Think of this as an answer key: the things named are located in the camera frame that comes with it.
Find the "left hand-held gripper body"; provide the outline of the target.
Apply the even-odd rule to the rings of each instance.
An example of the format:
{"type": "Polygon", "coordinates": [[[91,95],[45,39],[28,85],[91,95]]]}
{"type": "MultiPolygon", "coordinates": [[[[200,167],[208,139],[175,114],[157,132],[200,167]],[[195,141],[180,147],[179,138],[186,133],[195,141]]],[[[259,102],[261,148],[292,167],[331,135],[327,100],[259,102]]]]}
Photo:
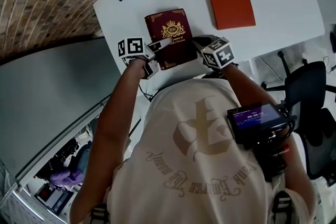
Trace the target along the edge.
{"type": "Polygon", "coordinates": [[[127,38],[118,42],[118,56],[126,66],[131,60],[136,58],[145,61],[143,67],[145,76],[143,79],[149,79],[158,72],[158,63],[155,55],[158,50],[160,50],[159,41],[146,45],[141,37],[127,38]]]}

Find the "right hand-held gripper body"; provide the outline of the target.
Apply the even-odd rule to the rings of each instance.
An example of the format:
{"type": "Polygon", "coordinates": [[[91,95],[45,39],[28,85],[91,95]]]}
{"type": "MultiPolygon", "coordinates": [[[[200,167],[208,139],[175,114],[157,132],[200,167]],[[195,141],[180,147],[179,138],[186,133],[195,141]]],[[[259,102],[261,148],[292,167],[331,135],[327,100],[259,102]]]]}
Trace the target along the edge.
{"type": "Polygon", "coordinates": [[[213,69],[223,69],[234,60],[230,41],[215,35],[199,35],[192,38],[203,64],[213,69]]]}

